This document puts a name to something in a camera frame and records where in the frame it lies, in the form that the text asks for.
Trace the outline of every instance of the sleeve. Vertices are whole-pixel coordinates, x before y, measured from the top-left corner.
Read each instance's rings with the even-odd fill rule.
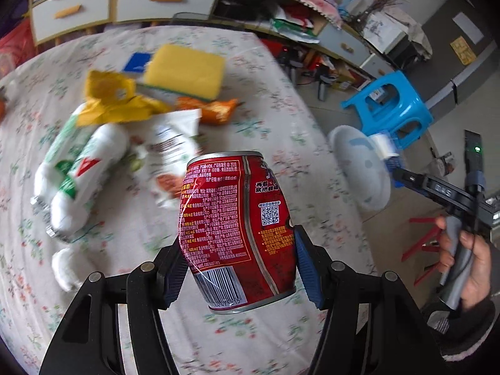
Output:
[[[492,329],[495,306],[486,298],[467,312],[445,312],[442,304],[426,308],[424,317],[432,329],[445,361],[456,362],[471,356]]]

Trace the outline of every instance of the red can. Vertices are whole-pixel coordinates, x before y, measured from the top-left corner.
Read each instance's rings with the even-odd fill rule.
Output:
[[[222,152],[187,164],[179,243],[214,313],[238,313],[294,294],[289,211],[256,151]]]

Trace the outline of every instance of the human hand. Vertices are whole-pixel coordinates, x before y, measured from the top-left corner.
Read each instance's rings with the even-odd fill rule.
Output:
[[[446,219],[442,216],[438,217],[436,225],[442,230],[446,230]],[[470,232],[461,231],[460,242],[467,249],[472,249],[474,246],[472,253],[475,258],[472,263],[471,275],[467,279],[461,294],[462,309],[469,310],[489,295],[492,257],[488,244],[486,244],[486,241],[480,235],[476,235],[476,240],[474,241],[474,235]],[[444,273],[455,262],[452,254],[449,252],[452,247],[452,241],[445,232],[441,234],[439,245],[441,246],[441,251],[439,252],[437,270]]]

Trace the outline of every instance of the barcode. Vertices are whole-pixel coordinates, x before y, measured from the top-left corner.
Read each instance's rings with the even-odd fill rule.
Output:
[[[233,267],[208,269],[194,275],[194,280],[211,308],[229,308],[247,302]]]
[[[261,207],[262,225],[279,223],[279,208],[278,206]]]

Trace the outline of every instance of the floral bedsheet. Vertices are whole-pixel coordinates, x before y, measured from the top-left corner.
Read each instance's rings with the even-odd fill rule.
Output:
[[[316,244],[362,273],[372,256],[347,184],[324,135],[266,47],[251,33],[214,28],[115,30],[55,47],[19,67],[21,96],[0,125],[0,336],[29,374],[42,364],[72,300],[56,283],[52,255],[65,245],[49,238],[29,199],[33,175],[63,123],[83,100],[89,69],[121,70],[133,52],[162,44],[192,46],[226,57],[221,98],[238,97],[229,125],[201,126],[205,151],[261,151],[277,175],[292,220]],[[93,227],[72,246],[105,275],[128,273],[152,260],[177,235],[177,211],[156,207],[122,165],[101,193]],[[358,325],[366,321],[361,309]],[[211,314],[189,273],[179,299],[161,312],[181,374],[299,374],[314,353],[324,312],[297,292],[274,304],[229,316]],[[126,307],[120,308],[123,360],[137,373]]]

